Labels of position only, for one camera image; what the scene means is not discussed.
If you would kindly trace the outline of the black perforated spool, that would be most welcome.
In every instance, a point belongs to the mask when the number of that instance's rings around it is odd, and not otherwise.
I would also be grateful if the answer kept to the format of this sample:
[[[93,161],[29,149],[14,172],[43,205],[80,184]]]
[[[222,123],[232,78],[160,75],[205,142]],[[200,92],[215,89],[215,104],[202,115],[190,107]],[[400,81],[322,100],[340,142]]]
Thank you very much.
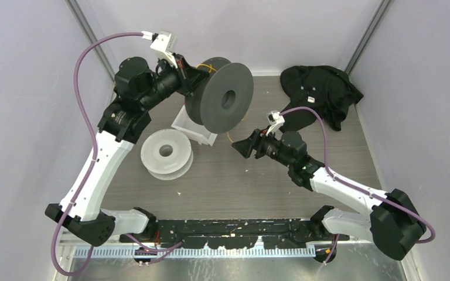
[[[212,57],[199,70],[209,77],[185,98],[186,113],[190,119],[216,134],[236,127],[247,113],[254,93],[253,76],[242,63],[233,63],[224,57]]]

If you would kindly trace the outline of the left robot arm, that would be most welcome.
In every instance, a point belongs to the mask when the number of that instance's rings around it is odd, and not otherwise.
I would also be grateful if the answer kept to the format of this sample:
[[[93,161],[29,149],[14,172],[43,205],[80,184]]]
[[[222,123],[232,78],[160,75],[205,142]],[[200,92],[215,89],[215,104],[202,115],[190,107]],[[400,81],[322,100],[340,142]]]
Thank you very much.
[[[116,97],[98,123],[89,158],[65,198],[47,206],[46,216],[91,246],[114,235],[134,234],[142,242],[152,241],[158,228],[152,213],[139,207],[110,211],[101,203],[120,164],[150,123],[149,111],[173,93],[191,97],[210,76],[210,70],[189,65],[182,55],[177,55],[175,66],[160,59],[156,70],[141,57],[124,60],[114,77]]]

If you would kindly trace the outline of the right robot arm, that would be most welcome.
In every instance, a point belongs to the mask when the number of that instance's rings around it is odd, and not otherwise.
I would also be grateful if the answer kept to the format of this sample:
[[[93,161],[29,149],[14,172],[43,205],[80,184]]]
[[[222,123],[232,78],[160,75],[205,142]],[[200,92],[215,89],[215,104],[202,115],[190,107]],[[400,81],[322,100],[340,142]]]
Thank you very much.
[[[297,186],[332,197],[354,210],[321,208],[311,224],[311,233],[318,240],[332,234],[353,236],[374,243],[383,254],[401,261],[426,233],[424,220],[405,192],[374,189],[336,174],[308,154],[298,132],[287,132],[277,139],[255,129],[232,147],[246,159],[268,156],[288,168],[288,176]]]

